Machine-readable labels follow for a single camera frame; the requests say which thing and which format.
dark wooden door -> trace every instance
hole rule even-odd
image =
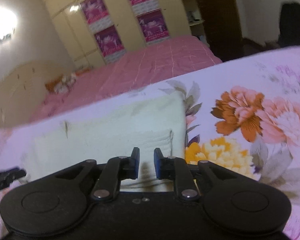
[[[223,61],[242,57],[242,33],[235,0],[197,1],[212,52]]]

pink bedsheet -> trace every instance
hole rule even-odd
[[[222,61],[194,36],[181,36],[135,52],[80,76],[70,93],[48,95],[30,121],[204,69]]]

folded cloth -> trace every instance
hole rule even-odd
[[[86,159],[106,163],[115,156],[130,156],[139,147],[139,178],[123,181],[122,189],[165,191],[160,185],[166,181],[155,177],[154,149],[159,147],[164,156],[183,157],[185,132],[183,99],[176,92],[122,106],[90,122],[65,122],[58,130],[36,138],[23,164],[35,180]]]

bed headboard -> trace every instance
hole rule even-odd
[[[17,66],[0,82],[0,128],[27,123],[48,93],[44,84],[71,69],[51,61]]]

open shelf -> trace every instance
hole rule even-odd
[[[194,22],[194,23],[189,23],[189,26],[196,26],[196,25],[199,25],[199,24],[202,24],[204,23],[204,20],[200,20],[200,21],[197,21],[197,22]]]

